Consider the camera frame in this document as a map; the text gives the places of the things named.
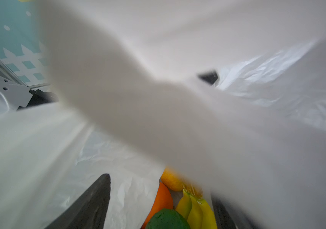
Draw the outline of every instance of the banana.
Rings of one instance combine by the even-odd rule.
[[[192,209],[188,215],[187,222],[191,229],[201,229],[203,217],[202,210],[197,203],[197,198],[191,195],[190,198],[192,202]]]
[[[197,201],[202,210],[202,226],[201,229],[218,229],[215,221],[214,212],[211,210],[206,200],[201,199]]]
[[[184,196],[181,198],[179,203],[177,204],[176,211],[181,214],[187,220],[188,214],[192,209],[192,202],[190,198],[190,194],[186,190],[182,190]]]

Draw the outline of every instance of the white lattice pattern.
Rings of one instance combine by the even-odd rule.
[[[28,86],[31,85],[37,85],[37,84],[43,84],[47,82],[47,67],[45,67],[41,62],[40,59],[45,57],[46,47],[39,43],[39,47],[41,52],[39,53],[33,53],[31,50],[26,48],[25,46],[21,45],[23,56],[16,56],[11,51],[7,50],[6,48],[3,48],[4,54],[6,58],[1,59],[1,61],[8,65],[8,64],[14,64],[19,70],[13,70],[13,72],[20,77],[22,81]],[[30,61],[35,68],[28,69],[25,64],[22,62],[24,61]],[[41,73],[44,79],[38,80],[35,75],[37,73]],[[22,76],[26,76],[29,79],[29,82],[27,80],[24,80],[25,78]]]

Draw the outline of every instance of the green avocado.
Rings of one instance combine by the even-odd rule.
[[[145,229],[190,229],[190,225],[180,213],[171,209],[162,209],[155,213]]]

